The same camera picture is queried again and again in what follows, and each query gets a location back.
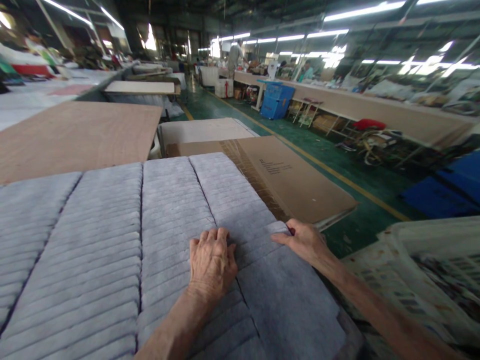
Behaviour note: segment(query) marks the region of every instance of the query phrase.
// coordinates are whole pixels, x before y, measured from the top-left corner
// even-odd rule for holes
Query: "wooden table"
[[[162,108],[67,101],[0,132],[0,184],[148,159]]]

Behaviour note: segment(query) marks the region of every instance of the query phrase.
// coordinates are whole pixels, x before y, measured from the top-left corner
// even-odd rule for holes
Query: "brown cardboard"
[[[168,157],[225,153],[278,220],[319,228],[351,213],[357,202],[274,136],[171,144]]]

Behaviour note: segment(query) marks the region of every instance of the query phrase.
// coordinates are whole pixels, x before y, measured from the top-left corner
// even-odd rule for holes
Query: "white box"
[[[218,79],[215,84],[215,95],[219,98],[234,97],[234,81],[233,79]]]

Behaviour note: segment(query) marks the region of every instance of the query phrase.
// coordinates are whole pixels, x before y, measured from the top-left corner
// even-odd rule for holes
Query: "worker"
[[[272,241],[288,246],[330,280],[402,359],[463,359],[349,272],[330,252],[317,228],[295,219],[286,225],[292,235],[273,234]],[[195,338],[237,276],[235,245],[227,246],[228,234],[225,228],[214,228],[190,241],[190,283],[135,359],[184,359],[188,355]]]
[[[232,45],[230,48],[230,54],[228,55],[228,78],[233,79],[235,77],[235,70],[239,67],[239,58],[242,58],[246,63],[249,61],[244,57],[242,52],[243,40],[238,40],[236,45]]]
[[[312,80],[314,78],[314,69],[310,66],[310,60],[305,61],[303,66],[303,73],[298,78],[298,82],[302,83],[304,80]]]

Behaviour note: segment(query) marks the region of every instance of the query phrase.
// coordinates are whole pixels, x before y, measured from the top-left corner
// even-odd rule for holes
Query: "left hand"
[[[229,232],[221,227],[204,231],[200,239],[190,240],[190,283],[207,302],[219,301],[237,276],[235,244],[227,247]]]

